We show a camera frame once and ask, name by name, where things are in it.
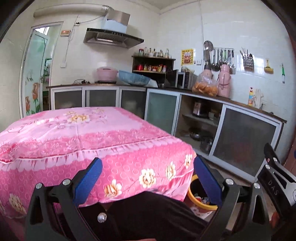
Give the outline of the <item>microwave oven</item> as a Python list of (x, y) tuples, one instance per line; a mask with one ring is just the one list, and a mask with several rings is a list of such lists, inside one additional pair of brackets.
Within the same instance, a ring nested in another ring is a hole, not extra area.
[(197, 78), (198, 76), (192, 72), (168, 71), (165, 87), (192, 90)]

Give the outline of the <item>dark wooden spice shelf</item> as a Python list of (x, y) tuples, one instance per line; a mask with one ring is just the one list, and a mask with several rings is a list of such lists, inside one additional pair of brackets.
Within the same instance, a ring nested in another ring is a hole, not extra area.
[(143, 75), (164, 84), (167, 72), (174, 70), (175, 59), (163, 57), (132, 56), (132, 73)]

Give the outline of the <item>bag of fried snacks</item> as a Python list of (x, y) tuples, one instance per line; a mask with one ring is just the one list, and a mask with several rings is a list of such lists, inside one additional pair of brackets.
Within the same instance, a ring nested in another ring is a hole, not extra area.
[(192, 88), (193, 92), (216, 96), (218, 94), (218, 82), (215, 79), (200, 74)]

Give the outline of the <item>blue plastic basin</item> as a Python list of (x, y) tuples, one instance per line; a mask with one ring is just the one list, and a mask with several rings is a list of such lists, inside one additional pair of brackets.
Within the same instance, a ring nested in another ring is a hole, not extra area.
[(145, 86), (151, 80), (149, 77), (139, 75), (136, 73), (122, 71), (122, 70), (119, 70), (118, 78), (127, 84), (135, 85), (135, 86)]

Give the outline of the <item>pink rice cooker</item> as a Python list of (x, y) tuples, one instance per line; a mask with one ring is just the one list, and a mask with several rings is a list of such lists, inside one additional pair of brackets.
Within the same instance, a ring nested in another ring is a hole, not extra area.
[(96, 70), (97, 81), (102, 83), (116, 82), (118, 70), (111, 67), (100, 67)]

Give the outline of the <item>yellow wall poster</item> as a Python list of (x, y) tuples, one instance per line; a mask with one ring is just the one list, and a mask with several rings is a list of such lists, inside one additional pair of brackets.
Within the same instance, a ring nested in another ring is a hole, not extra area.
[(181, 51), (181, 65), (194, 64), (194, 49), (184, 49)]

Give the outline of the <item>yellow trash bin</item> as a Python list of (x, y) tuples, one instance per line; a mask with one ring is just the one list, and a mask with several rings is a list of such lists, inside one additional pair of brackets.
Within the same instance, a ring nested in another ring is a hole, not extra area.
[(212, 204), (205, 190), (203, 189), (198, 176), (195, 174), (191, 178), (191, 183), (187, 195), (196, 208), (204, 211), (216, 211), (218, 206)]

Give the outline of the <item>floral glass door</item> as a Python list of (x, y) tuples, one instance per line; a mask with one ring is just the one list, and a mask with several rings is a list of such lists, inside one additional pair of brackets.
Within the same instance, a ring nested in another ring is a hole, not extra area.
[(20, 116), (48, 110), (51, 67), (62, 23), (32, 27), (20, 71)]

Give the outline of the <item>pink thermos jug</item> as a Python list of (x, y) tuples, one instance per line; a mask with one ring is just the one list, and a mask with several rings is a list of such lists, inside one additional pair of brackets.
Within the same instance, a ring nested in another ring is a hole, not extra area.
[(225, 98), (230, 98), (230, 67), (223, 64), (218, 75), (218, 95)]

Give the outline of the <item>hanging utensil rack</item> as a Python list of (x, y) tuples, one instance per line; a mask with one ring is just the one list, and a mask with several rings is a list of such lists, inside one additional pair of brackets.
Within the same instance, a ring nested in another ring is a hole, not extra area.
[(234, 63), (234, 49), (233, 48), (214, 48), (211, 55), (211, 68), (218, 72), (221, 70), (223, 64), (230, 69), (230, 74), (236, 74), (236, 67)]

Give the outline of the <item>chopstick holder basket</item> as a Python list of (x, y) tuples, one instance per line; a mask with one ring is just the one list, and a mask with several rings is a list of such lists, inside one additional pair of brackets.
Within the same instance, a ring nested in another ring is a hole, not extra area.
[(248, 53), (248, 50), (245, 48), (241, 48), (240, 53), (243, 59), (243, 67), (246, 71), (254, 71), (254, 60), (253, 56)]

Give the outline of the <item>yellow wall brush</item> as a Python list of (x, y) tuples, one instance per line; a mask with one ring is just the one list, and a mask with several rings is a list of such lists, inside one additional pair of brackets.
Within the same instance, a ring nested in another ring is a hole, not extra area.
[(273, 68), (270, 67), (268, 59), (266, 59), (266, 66), (264, 67), (264, 71), (265, 71), (265, 73), (268, 73), (268, 74), (273, 74), (274, 73)]

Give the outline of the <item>white kitchen cabinet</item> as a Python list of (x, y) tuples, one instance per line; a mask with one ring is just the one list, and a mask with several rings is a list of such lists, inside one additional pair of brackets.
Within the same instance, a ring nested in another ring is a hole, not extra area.
[[(190, 144), (213, 164), (253, 182), (266, 164), (263, 148), (278, 146), (285, 120), (223, 97), (189, 90), (109, 84), (49, 87), (50, 108), (115, 106)], [(203, 138), (213, 138), (209, 154)]]

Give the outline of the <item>range hood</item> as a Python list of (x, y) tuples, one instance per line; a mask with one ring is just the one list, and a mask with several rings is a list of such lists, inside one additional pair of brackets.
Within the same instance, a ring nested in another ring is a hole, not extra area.
[(111, 9), (103, 18), (100, 29), (87, 28), (84, 43), (105, 44), (130, 49), (144, 39), (126, 33), (130, 14)]

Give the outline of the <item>pink blender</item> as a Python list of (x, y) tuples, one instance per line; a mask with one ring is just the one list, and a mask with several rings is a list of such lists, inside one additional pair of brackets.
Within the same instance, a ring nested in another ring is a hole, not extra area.
[(211, 62), (211, 52), (213, 51), (213, 44), (211, 41), (206, 40), (203, 44), (204, 52), (204, 69), (202, 72), (202, 76), (212, 79), (212, 62)]

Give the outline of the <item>steel pot in cabinet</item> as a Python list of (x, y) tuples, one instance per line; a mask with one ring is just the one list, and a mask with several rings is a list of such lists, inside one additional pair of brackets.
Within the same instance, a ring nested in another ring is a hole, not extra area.
[(201, 141), (201, 144), (200, 144), (200, 150), (206, 154), (209, 154), (210, 150), (212, 148), (212, 145), (213, 145), (213, 140), (214, 139), (211, 137), (203, 138), (203, 140)]

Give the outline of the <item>pink floral tablecloth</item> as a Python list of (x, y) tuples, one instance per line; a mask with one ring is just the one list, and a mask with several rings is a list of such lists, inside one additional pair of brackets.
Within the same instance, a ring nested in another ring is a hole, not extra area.
[(183, 201), (195, 156), (189, 144), (122, 108), (36, 113), (1, 132), (1, 214), (25, 216), (36, 184), (72, 179), (95, 158), (103, 170), (87, 206), (144, 191)]

